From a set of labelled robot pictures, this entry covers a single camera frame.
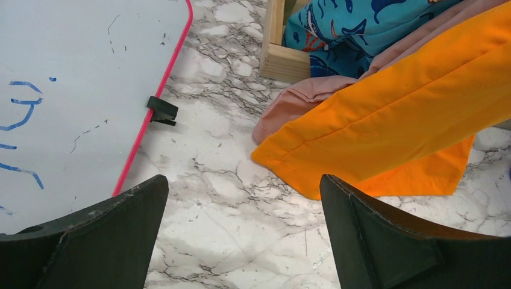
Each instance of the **wooden frame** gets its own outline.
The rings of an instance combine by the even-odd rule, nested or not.
[[[282,46],[284,21],[287,20],[284,19],[284,10],[289,11],[291,5],[292,11],[296,11],[295,7],[303,5],[303,2],[268,0],[259,65],[261,76],[291,83],[310,78],[309,54]]]

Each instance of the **pink fabric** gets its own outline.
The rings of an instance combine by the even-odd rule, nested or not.
[[[252,136],[260,144],[286,122],[295,120],[318,106],[333,93],[385,69],[413,54],[449,28],[509,0],[464,0],[433,18],[405,38],[377,55],[359,79],[345,76],[309,78],[281,92],[263,112]]]

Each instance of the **blue drawing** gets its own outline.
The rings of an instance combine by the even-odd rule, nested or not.
[[[36,174],[36,172],[33,172],[31,170],[20,169],[19,167],[8,166],[8,165],[2,164],[2,163],[0,163],[0,169],[11,170],[13,172],[27,173],[29,175],[32,175],[34,177],[34,179],[36,179],[36,183],[39,185],[39,187],[41,189],[45,188],[45,186],[43,185],[43,182],[41,181],[39,176]]]
[[[305,25],[303,25],[303,22],[302,22],[302,11],[298,12],[298,20],[300,21],[300,24],[305,27]]]
[[[346,40],[346,47],[357,53],[357,56],[355,57],[355,61],[361,60],[363,57],[367,58],[374,58],[373,55],[367,53],[358,43],[355,42],[353,39],[347,39]]]
[[[325,17],[325,11],[323,11],[323,7],[321,7],[321,3],[319,1],[318,1],[318,7],[321,10],[321,19],[323,19],[323,17]]]
[[[374,22],[380,24],[378,13],[392,4],[405,3],[406,0],[371,0],[371,8],[374,11]]]
[[[17,146],[10,146],[8,144],[0,143],[0,149],[17,149]]]
[[[300,43],[300,36],[298,35],[298,32],[293,33],[293,39],[295,39],[296,43]]]
[[[26,82],[26,81],[11,81],[11,83],[9,83],[9,85],[25,85],[25,86],[28,86],[31,89],[33,89],[35,92],[42,94],[42,92],[35,85],[31,84],[30,82]],[[43,101],[42,98],[39,98],[36,101],[20,101],[18,99],[11,98],[11,102],[13,104],[29,105],[30,108],[28,109],[28,112],[25,115],[25,117],[20,122],[17,122],[17,123],[14,123],[12,125],[8,125],[8,126],[0,126],[0,131],[11,131],[11,130],[13,130],[15,128],[19,128],[19,127],[23,126],[24,124],[26,124],[27,121],[30,120],[30,117],[32,116],[32,113],[34,112],[34,108],[36,107],[36,105],[41,104],[42,101]],[[17,149],[17,146],[12,146],[12,145],[9,145],[9,144],[2,144],[2,143],[0,143],[0,149],[15,150],[15,149]],[[34,179],[36,180],[36,183],[39,185],[39,187],[41,189],[45,188],[44,185],[43,185],[43,182],[41,181],[41,179],[39,178],[39,175],[37,175],[36,172],[33,172],[31,170],[21,169],[20,167],[9,166],[9,165],[4,164],[4,163],[0,163],[0,169],[10,170],[12,172],[27,173],[27,174],[31,175],[32,177],[34,177]]]
[[[11,210],[8,210],[8,209],[6,209],[6,208],[4,208],[4,207],[2,207],[2,206],[0,206],[0,211],[2,211],[2,212],[4,212],[4,213],[8,214],[9,216],[12,216],[12,215],[13,215],[13,213],[14,213],[14,212],[12,212]]]
[[[366,32],[366,25],[367,25],[367,19],[362,20],[355,28],[348,29],[343,27],[340,31],[344,35],[351,35],[351,34],[357,34],[362,41],[364,41],[365,45],[368,45],[367,41],[364,39],[364,33]]]
[[[26,124],[27,121],[32,116],[32,113],[34,112],[34,108],[36,107],[36,105],[40,104],[42,101],[43,101],[42,98],[39,98],[36,101],[20,101],[20,100],[12,98],[11,99],[12,103],[14,103],[14,104],[21,104],[21,105],[30,105],[30,108],[28,109],[28,112],[25,115],[25,117],[20,122],[13,123],[12,125],[8,125],[8,126],[0,125],[0,131],[10,131],[12,129],[18,128],[18,127]]]
[[[309,55],[310,74],[315,77],[339,75],[339,73],[328,67],[326,62],[315,55]]]
[[[321,40],[322,43],[317,48],[314,48],[314,47],[312,47],[312,45],[314,44],[314,42],[313,42],[310,45],[307,45],[306,46],[307,50],[304,49],[304,51],[314,51],[314,50],[317,50],[321,46],[323,47],[324,51],[327,51],[331,48],[330,45],[332,44],[333,41],[326,38],[326,36],[324,36],[323,33],[319,30],[318,21],[316,20],[316,17],[314,16],[314,13],[312,11],[312,4],[309,4],[309,6],[307,7],[305,29],[311,35],[313,35],[316,38],[318,38],[319,40]]]
[[[330,56],[333,54],[333,55],[334,55],[334,57],[333,57],[332,61],[333,61],[333,62],[336,62],[336,61],[337,61],[337,56],[338,56],[338,55],[337,55],[337,50],[335,50],[335,49],[331,49],[331,50],[329,50],[329,51],[325,51],[325,52],[326,52],[326,54],[327,54],[327,60],[329,60],[329,59],[330,59]]]
[[[26,85],[26,86],[30,87],[31,89],[33,89],[34,91],[42,94],[42,92],[34,84],[31,84],[28,81],[11,81],[11,83],[9,83],[9,85]]]
[[[353,12],[353,1],[352,0],[345,0],[346,1],[346,10],[348,10],[349,14]]]

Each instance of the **orange fabric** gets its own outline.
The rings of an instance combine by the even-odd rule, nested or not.
[[[509,15],[511,2],[338,91],[268,137],[253,160],[311,199],[325,173],[372,196],[452,194],[471,136],[511,118]]]

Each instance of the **white marble surface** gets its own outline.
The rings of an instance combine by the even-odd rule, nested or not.
[[[252,163],[251,131],[287,84],[259,77],[262,0],[195,1],[163,98],[178,126],[152,124],[125,187],[156,174],[169,199],[146,288],[339,288],[320,202]],[[454,196],[386,197],[425,219],[511,235],[511,133],[478,135]]]

